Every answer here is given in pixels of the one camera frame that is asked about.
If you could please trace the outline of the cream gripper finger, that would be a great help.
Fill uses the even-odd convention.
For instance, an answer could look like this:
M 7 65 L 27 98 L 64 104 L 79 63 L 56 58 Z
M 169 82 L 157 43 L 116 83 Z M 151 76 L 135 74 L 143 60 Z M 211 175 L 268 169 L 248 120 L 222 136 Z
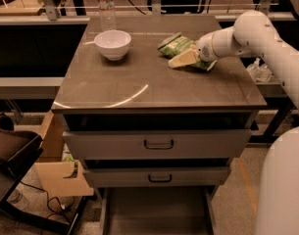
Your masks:
M 198 53 L 194 49 L 187 49 L 168 61 L 170 68 L 193 65 L 199 61 Z

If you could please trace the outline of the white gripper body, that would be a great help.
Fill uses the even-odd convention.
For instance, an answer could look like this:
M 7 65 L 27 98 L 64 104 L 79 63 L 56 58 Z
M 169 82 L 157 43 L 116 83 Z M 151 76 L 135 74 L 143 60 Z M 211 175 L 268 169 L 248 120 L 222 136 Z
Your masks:
M 213 47 L 214 33 L 207 33 L 196 41 L 196 49 L 202 61 L 211 62 L 218 58 Z

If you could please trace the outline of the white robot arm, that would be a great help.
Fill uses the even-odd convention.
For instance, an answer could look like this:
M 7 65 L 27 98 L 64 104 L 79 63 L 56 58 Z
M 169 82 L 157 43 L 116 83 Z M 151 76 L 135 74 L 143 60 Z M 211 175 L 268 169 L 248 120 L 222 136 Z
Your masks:
M 172 58 L 169 66 L 249 55 L 261 58 L 277 81 L 265 90 L 267 100 L 287 103 L 299 113 L 299 51 L 280 38 L 260 11 L 247 11 L 233 26 L 205 34 Z M 299 126 L 278 136 L 266 154 L 255 234 L 299 235 Z

